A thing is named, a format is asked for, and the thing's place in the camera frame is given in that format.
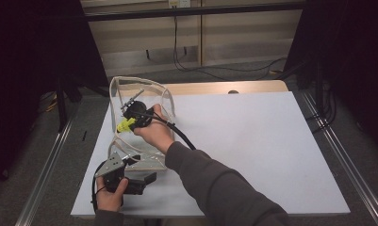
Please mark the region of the person's left hand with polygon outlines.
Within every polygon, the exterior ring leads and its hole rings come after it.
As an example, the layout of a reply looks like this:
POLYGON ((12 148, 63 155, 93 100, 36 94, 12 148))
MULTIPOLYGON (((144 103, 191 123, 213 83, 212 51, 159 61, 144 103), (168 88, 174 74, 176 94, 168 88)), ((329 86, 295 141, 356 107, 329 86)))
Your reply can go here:
POLYGON ((108 192, 105 189, 104 179, 96 179, 97 191, 96 199, 99 210, 119 212, 123 202, 123 194, 128 186, 128 180, 123 178, 114 192, 108 192))

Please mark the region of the person's right hand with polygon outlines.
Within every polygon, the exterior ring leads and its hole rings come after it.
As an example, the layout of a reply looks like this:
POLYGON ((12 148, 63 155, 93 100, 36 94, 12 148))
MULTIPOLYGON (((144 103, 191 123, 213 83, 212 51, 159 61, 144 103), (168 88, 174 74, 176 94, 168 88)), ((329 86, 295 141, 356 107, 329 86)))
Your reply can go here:
POLYGON ((142 137, 147 143, 156 147, 163 154, 166 154, 174 143, 170 128, 162 121, 155 119, 152 119, 152 122, 147 127, 136 128, 134 134, 142 137))

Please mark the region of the metal floor rail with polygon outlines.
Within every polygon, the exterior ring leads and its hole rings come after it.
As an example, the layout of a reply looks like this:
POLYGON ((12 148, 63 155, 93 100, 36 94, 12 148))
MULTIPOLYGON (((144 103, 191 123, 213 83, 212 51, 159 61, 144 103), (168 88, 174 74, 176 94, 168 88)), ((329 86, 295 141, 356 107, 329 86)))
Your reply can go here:
POLYGON ((70 133, 72 124, 72 120, 67 120, 62 130, 58 133, 56 141, 52 146, 51 152, 49 153, 47 160, 41 170, 39 179, 30 192, 30 195, 25 202, 23 210, 21 211, 15 223, 15 226, 31 226, 41 204, 41 200, 44 196, 45 190, 48 186, 50 177, 54 171, 54 167, 58 161, 64 143, 70 133))
POLYGON ((339 141, 335 131, 329 125, 326 119, 321 116, 321 113, 317 110, 316 101, 309 92, 302 94, 304 101, 306 102, 309 110, 312 113, 312 119, 318 124, 318 130, 322 131, 323 135, 329 142, 329 145, 333 149, 341 167, 346 171, 346 174, 353 184, 354 189, 359 195, 361 201, 366 206, 373 221, 378 226, 378 199, 374 192, 365 181, 358 168, 350 158, 346 149, 339 141))

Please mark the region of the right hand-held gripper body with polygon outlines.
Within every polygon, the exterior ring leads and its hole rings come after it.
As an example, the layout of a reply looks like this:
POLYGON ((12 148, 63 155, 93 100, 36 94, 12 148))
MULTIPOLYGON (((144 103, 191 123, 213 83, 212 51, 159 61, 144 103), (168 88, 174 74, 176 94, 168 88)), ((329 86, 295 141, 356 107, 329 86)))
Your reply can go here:
POLYGON ((137 101, 137 98, 144 92, 140 89, 138 93, 132 96, 125 104, 122 105, 121 110, 125 119, 134 118, 135 123, 142 127, 148 126, 153 118, 154 109, 148 108, 142 101, 137 101))

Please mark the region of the white wall socket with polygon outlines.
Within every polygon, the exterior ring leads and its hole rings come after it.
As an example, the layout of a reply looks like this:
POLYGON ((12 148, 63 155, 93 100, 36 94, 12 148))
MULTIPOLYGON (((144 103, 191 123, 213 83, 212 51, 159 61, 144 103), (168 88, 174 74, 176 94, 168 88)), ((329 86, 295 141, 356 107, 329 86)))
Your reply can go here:
POLYGON ((170 8, 190 8, 190 0, 169 0, 170 8))

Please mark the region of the white table cover sheet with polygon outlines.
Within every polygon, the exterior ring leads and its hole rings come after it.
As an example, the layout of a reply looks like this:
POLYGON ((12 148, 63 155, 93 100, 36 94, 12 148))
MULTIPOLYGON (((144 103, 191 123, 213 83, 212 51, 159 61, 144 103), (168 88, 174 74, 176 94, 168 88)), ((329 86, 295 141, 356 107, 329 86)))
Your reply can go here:
MULTIPOLYGON (((175 95, 175 121, 194 146, 237 170, 290 215, 339 215, 350 209, 290 91, 175 95)), ((108 107, 71 215, 93 218, 91 178, 112 140, 108 107)), ((125 195, 123 212, 137 218, 204 214, 167 169, 143 195, 125 195)))

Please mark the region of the black metal stand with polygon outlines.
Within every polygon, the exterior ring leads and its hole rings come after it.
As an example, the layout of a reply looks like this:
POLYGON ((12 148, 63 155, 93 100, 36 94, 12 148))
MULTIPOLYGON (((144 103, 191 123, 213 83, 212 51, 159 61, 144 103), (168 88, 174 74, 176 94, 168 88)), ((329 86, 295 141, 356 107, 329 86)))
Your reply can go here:
POLYGON ((59 116, 59 132, 62 132, 68 122, 67 110, 65 105, 65 95, 72 103, 78 103, 82 95, 78 90, 78 83, 74 76, 64 74, 58 77, 57 84, 57 104, 59 116))

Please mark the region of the clear plastic bag beige trim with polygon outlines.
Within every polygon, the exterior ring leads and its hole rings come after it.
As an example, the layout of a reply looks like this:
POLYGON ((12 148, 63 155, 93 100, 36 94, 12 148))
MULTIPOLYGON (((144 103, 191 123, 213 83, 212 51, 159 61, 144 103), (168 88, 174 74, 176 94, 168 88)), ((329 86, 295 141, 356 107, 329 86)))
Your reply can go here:
POLYGON ((161 151, 147 144, 141 137, 135 136, 131 130, 118 133, 116 129, 116 126, 124 120, 122 105, 140 89, 144 89, 144 92, 137 98, 137 101, 144 102, 148 108, 159 104, 161 113, 167 121, 174 121, 173 96, 165 86, 138 77, 113 77, 109 85, 109 96, 114 137, 109 145, 108 154, 118 153, 121 158, 139 154, 140 162, 126 168, 130 171, 164 170, 166 169, 165 156, 161 151))

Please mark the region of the black horizontal bar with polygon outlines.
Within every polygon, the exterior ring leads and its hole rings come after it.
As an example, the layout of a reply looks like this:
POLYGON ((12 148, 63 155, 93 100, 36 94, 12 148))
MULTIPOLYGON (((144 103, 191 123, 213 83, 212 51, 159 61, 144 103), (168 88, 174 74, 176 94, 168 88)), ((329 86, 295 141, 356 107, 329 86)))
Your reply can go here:
POLYGON ((88 13, 83 17, 83 19, 87 22, 151 19, 151 18, 164 18, 164 17, 177 17, 177 16, 198 16, 198 15, 214 15, 214 14, 229 14, 229 13, 296 10, 296 9, 303 9, 305 6, 306 6, 306 2, 286 2, 286 3, 269 3, 269 4, 240 5, 240 6, 151 9, 151 10, 140 10, 140 11, 132 11, 132 12, 88 13))

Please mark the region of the black curtain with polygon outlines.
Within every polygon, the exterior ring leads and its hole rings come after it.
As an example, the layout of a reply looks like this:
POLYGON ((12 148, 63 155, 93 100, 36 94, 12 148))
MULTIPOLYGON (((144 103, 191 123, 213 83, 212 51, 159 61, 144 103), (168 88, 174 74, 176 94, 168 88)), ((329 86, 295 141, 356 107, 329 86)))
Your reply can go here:
POLYGON ((294 67, 301 87, 321 67, 378 146, 378 0, 304 0, 285 69, 294 67))
POLYGON ((0 180, 37 118, 40 97, 107 85, 81 0, 0 0, 0 180))

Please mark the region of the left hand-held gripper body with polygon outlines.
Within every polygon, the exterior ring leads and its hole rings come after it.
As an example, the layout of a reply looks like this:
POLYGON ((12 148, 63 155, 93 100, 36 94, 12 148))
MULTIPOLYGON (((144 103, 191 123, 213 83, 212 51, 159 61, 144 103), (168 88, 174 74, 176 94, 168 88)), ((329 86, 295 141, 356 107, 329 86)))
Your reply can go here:
MULTIPOLYGON (((108 192, 114 192, 119 182, 124 177, 124 170, 127 167, 118 153, 113 153, 104 161, 95 172, 95 177, 104 179, 105 188, 108 192)), ((142 195, 146 187, 142 180, 130 179, 125 194, 142 195)))

